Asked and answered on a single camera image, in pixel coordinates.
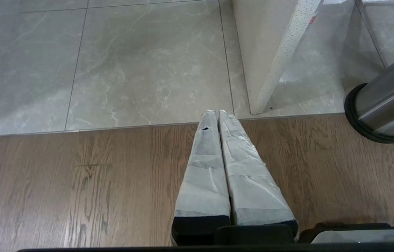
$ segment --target stainless steel cylinder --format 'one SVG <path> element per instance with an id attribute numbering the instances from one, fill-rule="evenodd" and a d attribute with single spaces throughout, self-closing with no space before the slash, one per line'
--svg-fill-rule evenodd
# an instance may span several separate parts
<path id="1" fill-rule="evenodd" d="M 344 108 L 360 134 L 377 142 L 394 142 L 394 63 L 368 84 L 352 90 Z"/>

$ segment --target tile grout line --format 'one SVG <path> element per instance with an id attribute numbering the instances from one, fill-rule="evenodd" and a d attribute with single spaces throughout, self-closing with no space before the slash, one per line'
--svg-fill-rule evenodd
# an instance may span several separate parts
<path id="1" fill-rule="evenodd" d="M 80 47 L 82 46 L 82 38 L 84 36 L 86 13 L 88 12 L 88 4 L 89 4 L 89 0 L 86 2 L 86 7 L 87 8 L 85 9 L 85 17 L 84 17 L 84 24 L 82 26 L 82 34 L 80 35 L 79 51 L 77 52 L 76 68 L 74 70 L 74 77 L 72 78 L 71 94 L 69 95 L 69 104 L 68 104 L 68 110 L 66 111 L 66 120 L 65 120 L 65 129 L 64 129 L 64 131 L 66 131 L 66 125 L 68 124 L 69 108 L 71 107 L 72 90 L 74 88 L 74 83 L 76 81 L 77 65 L 79 64 Z"/>
<path id="2" fill-rule="evenodd" d="M 167 3 L 188 3 L 188 2 L 198 2 L 198 1 L 215 1 L 215 0 L 184 0 L 184 1 L 169 1 L 169 2 L 159 2 L 160 4 L 167 4 Z M 111 6 L 96 6 L 96 7 L 88 7 L 89 0 L 87 2 L 87 6 L 85 8 L 71 8 L 71 9 L 51 9 L 51 10 L 36 10 L 36 11 L 22 11 L 16 13 L 0 13 L 3 14 L 19 14 L 19 13 L 36 13 L 36 12 L 50 12 L 50 11 L 62 11 L 62 10 L 79 10 L 79 9 L 94 9 L 94 8 L 110 8 L 110 7 L 122 7 L 122 6 L 136 6 L 136 5 L 157 5 L 159 3 L 134 3 L 131 5 L 111 5 Z"/>
<path id="3" fill-rule="evenodd" d="M 375 34 L 372 31 L 372 29 L 370 29 L 370 27 L 369 27 L 371 24 L 370 24 L 370 20 L 369 20 L 368 15 L 366 13 L 364 13 L 365 5 L 363 5 L 363 2 L 361 2 L 361 1 L 360 1 L 360 3 L 358 3 L 357 0 L 354 1 L 354 5 L 355 5 L 355 8 L 357 8 L 358 13 L 360 14 L 361 20 L 365 24 L 366 30 L 368 31 L 368 34 L 371 37 L 372 44 L 374 45 L 374 48 L 377 51 L 377 55 L 379 56 L 380 61 L 382 62 L 382 65 L 384 66 L 385 69 L 388 68 L 388 66 L 385 64 L 384 59 L 382 58 L 382 56 L 380 54 L 379 48 L 377 47 L 377 44 L 376 44 L 377 38 L 375 37 Z"/>
<path id="4" fill-rule="evenodd" d="M 229 94 L 231 95 L 231 105 L 232 105 L 232 114 L 234 114 L 234 101 L 232 100 L 232 88 L 231 88 L 231 77 L 229 76 L 229 66 L 228 66 L 228 54 L 226 53 L 226 42 L 224 40 L 224 31 L 223 31 L 223 20 L 222 20 L 222 8 L 220 5 L 220 0 L 218 0 L 219 3 L 219 12 L 220 12 L 220 25 L 222 27 L 222 36 L 223 36 L 223 48 L 225 51 L 225 61 L 226 61 L 226 71 L 228 72 L 228 84 L 229 84 Z"/>
<path id="5" fill-rule="evenodd" d="M 248 107 L 248 113 L 250 115 L 251 114 L 251 108 L 250 108 L 250 97 L 248 97 L 248 89 L 246 88 L 246 79 L 245 79 L 245 69 L 243 68 L 243 59 L 242 59 L 242 53 L 240 50 L 240 41 L 239 41 L 239 33 L 237 32 L 237 23 L 236 23 L 236 19 L 234 18 L 234 23 L 236 24 L 236 39 L 237 39 L 237 46 L 239 48 L 239 54 L 240 54 L 240 63 L 242 65 L 242 75 L 243 75 L 243 83 L 245 83 L 245 93 L 246 93 L 246 104 Z"/>

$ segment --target wood grain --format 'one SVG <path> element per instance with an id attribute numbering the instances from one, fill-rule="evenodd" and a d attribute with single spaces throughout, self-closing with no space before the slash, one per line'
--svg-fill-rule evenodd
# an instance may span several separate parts
<path id="1" fill-rule="evenodd" d="M 342 114 L 242 122 L 300 229 L 394 225 L 394 145 Z M 170 245 L 196 124 L 0 137 L 0 251 Z"/>

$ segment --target gray marble tile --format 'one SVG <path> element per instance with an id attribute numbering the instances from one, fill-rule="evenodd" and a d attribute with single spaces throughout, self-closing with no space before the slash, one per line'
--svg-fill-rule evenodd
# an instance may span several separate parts
<path id="1" fill-rule="evenodd" d="M 388 67 L 394 63 L 394 0 L 359 0 L 358 6 Z"/>
<path id="2" fill-rule="evenodd" d="M 89 7 L 123 6 L 123 5 L 143 5 L 169 2 L 186 2 L 195 0 L 89 0 Z"/>
<path id="3" fill-rule="evenodd" d="M 67 129 L 232 112 L 218 1 L 89 9 Z"/>
<path id="4" fill-rule="evenodd" d="M 0 134 L 64 130 L 84 18 L 0 15 Z"/>
<path id="5" fill-rule="evenodd" d="M 228 26 L 235 21 L 224 10 L 224 3 L 221 11 L 224 30 L 232 29 Z M 225 40 L 232 101 L 238 118 L 343 112 L 345 93 L 384 70 L 354 1 L 325 1 L 304 33 L 267 110 L 251 115 L 240 50 L 232 34 L 225 32 Z"/>
<path id="6" fill-rule="evenodd" d="M 88 0 L 0 0 L 0 13 L 86 8 Z"/>

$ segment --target white wrapping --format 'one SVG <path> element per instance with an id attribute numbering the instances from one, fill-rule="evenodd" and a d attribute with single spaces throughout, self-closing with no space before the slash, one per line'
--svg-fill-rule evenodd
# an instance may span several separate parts
<path id="1" fill-rule="evenodd" d="M 237 118 L 221 110 L 219 129 L 235 224 L 266 225 L 294 220 Z"/>
<path id="2" fill-rule="evenodd" d="M 176 217 L 230 214 L 216 112 L 203 114 L 175 203 Z"/>

